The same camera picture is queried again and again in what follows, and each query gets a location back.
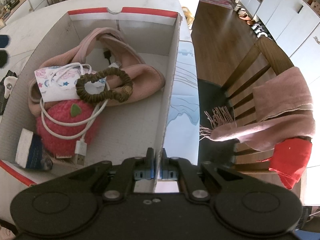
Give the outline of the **brown hair scrunchie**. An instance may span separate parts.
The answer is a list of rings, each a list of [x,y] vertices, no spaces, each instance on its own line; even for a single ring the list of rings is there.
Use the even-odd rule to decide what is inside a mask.
[[[120,78],[120,90],[111,89],[107,83],[108,76],[117,76]],[[102,79],[105,79],[105,87],[102,92],[90,94],[85,89],[86,83],[96,83]],[[116,100],[119,103],[123,103],[127,101],[133,93],[133,82],[131,78],[125,71],[116,67],[110,67],[95,74],[86,73],[81,75],[80,78],[77,79],[75,87],[78,97],[86,103],[100,103],[106,100]]]

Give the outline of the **yellow bag on floor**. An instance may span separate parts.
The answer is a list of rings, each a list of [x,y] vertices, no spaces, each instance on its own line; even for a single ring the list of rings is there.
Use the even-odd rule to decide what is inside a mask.
[[[187,7],[182,7],[182,11],[184,13],[189,30],[192,30],[194,17],[192,15],[191,11]]]

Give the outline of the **wooden sideboard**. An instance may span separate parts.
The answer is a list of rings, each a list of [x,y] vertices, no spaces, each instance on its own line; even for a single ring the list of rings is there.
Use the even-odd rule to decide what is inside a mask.
[[[49,3],[47,0],[20,0],[18,5],[12,9],[8,17],[5,19],[1,18],[1,28],[32,12],[47,7],[48,5]]]

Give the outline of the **orange slippers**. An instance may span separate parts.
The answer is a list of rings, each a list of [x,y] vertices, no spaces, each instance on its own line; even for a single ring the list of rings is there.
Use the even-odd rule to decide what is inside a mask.
[[[242,7],[240,4],[237,4],[234,8],[234,10],[237,12],[238,17],[245,21],[249,26],[253,26],[255,24],[255,20],[253,20],[248,12],[246,11],[246,9],[244,7]]]

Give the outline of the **pink scarf on chair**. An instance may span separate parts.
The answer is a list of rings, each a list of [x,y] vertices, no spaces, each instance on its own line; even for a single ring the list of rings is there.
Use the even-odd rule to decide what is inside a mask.
[[[206,112],[211,127],[201,127],[200,137],[212,141],[232,139],[257,151],[274,149],[290,138],[313,138],[316,122],[312,96],[303,74],[291,67],[271,80],[253,88],[256,121],[238,126],[226,107]]]

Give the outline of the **pink strawberry plush toy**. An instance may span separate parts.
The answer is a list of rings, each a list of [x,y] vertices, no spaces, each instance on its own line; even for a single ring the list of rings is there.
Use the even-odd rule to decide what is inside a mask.
[[[82,100],[61,101],[47,109],[48,115],[56,121],[63,123],[76,123],[84,121],[91,117],[95,107]],[[71,137],[79,134],[86,128],[86,124],[79,126],[62,126],[49,120],[48,117],[36,120],[36,129],[38,135],[42,138],[44,148],[57,158],[69,158],[75,154],[76,142],[81,139],[77,137],[71,140],[60,139],[50,134],[44,127],[46,125],[52,132]]]

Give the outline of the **pink fleece garment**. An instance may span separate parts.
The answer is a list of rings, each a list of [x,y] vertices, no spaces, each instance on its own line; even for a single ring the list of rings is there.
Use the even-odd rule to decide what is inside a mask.
[[[122,33],[114,28],[96,28],[89,33],[78,46],[48,59],[39,66],[44,72],[46,67],[64,66],[69,63],[85,63],[96,42],[100,42],[115,57],[123,70],[132,80],[132,94],[124,101],[110,99],[108,107],[124,105],[143,100],[155,94],[165,85],[165,77],[156,68],[149,66],[137,52],[125,41]]]

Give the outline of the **white wall cabinet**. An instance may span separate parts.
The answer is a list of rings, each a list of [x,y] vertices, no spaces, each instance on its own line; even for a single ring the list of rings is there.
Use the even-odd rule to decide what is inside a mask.
[[[297,67],[319,67],[319,14],[304,0],[240,0]]]

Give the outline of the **white sneakers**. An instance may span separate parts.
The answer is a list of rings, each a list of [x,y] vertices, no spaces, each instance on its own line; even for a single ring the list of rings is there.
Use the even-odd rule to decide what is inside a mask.
[[[255,22],[255,24],[253,24],[251,26],[251,29],[253,30],[253,32],[255,33],[257,38],[262,37],[262,36],[268,37],[268,38],[272,37],[270,32],[267,30],[267,28],[261,22]]]

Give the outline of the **patterned face mask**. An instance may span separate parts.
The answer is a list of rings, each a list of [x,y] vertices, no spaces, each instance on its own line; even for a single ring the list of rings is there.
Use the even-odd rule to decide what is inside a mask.
[[[50,66],[34,72],[43,102],[78,99],[77,80],[84,74],[95,74],[89,64],[70,63],[64,66]]]

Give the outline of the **red cloth on chair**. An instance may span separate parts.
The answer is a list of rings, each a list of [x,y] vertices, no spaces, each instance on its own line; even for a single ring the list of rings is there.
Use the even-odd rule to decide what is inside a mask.
[[[308,140],[286,139],[274,147],[268,170],[276,172],[284,187],[291,190],[306,170],[311,151],[312,142]]]

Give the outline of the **wooden chair near box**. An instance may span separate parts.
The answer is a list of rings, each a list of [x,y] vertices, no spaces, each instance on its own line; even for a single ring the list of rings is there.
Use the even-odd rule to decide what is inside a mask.
[[[216,107],[226,107],[227,112],[238,126],[254,123],[256,114],[253,88],[273,79],[291,67],[295,66],[276,42],[267,37],[258,38],[222,86],[206,80],[198,80],[200,128],[211,127],[205,113],[212,113]],[[312,138],[296,138],[312,142]],[[273,151],[274,149],[257,151],[245,143],[240,143],[237,139],[212,141],[200,137],[198,162],[210,161],[231,167],[254,178],[284,187],[276,172],[268,170],[269,159],[272,157]],[[291,189],[295,194],[301,193],[303,175]]]

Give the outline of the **red cardboard box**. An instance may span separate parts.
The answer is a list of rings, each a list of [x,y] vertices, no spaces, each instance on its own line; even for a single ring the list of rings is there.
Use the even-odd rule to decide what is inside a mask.
[[[85,165],[141,156],[148,147],[159,153],[167,130],[172,87],[182,17],[173,11],[125,8],[111,14],[105,8],[50,13],[42,25],[35,20],[19,20],[4,28],[10,36],[9,55],[28,55],[9,96],[1,119],[1,175],[12,177],[24,187],[39,184],[75,170],[75,166],[55,164],[51,171],[32,171],[15,163],[21,131],[35,131],[36,119],[28,107],[28,86],[44,61],[76,47],[95,28],[118,29],[148,65],[165,76],[165,87],[134,103],[107,107],[98,117],[99,129],[88,147]]]

